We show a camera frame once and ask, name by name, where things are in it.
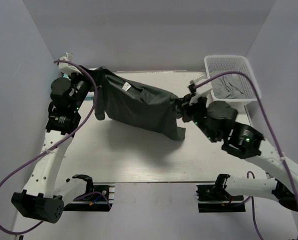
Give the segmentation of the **dark grey t-shirt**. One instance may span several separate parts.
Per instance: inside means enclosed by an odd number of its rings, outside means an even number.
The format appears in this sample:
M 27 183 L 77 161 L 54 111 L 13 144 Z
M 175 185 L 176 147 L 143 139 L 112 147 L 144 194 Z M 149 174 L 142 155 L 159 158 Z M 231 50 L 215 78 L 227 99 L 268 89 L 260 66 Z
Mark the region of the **dark grey t-shirt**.
M 177 126 L 181 116 L 176 109 L 178 97 L 167 90 L 122 78 L 105 67 L 87 69 L 98 93 L 94 110 L 97 120 L 112 120 L 163 134 L 182 141 L 186 130 Z

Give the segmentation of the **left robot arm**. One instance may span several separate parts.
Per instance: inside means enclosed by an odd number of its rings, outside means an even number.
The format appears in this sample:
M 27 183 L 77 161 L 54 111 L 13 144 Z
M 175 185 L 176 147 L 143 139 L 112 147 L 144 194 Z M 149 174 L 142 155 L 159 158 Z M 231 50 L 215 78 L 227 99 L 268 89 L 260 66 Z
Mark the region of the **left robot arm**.
M 81 120 L 78 111 L 93 89 L 92 81 L 77 73 L 52 82 L 42 156 L 22 192 L 15 192 L 11 198 L 23 217 L 56 223 L 65 206 L 77 197 L 85 200 L 93 197 L 95 188 L 92 177 L 87 175 L 76 174 L 55 187 L 62 160 Z

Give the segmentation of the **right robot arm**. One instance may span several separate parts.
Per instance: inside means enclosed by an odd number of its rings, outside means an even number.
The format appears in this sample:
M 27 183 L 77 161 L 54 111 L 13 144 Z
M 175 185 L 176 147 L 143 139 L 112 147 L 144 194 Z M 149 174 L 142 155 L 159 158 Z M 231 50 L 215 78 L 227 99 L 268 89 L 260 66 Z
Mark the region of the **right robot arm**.
M 237 122 L 238 112 L 224 101 L 207 104 L 205 97 L 190 103 L 193 96 L 185 95 L 175 101 L 183 122 L 193 121 L 210 142 L 222 142 L 227 154 L 252 163 L 271 175 L 268 179 L 246 179 L 227 173 L 219 174 L 214 185 L 198 186 L 199 201 L 230 204 L 236 196 L 253 196 L 278 202 L 298 211 L 292 189 L 298 192 L 298 164 L 280 156 L 263 134 L 253 127 Z

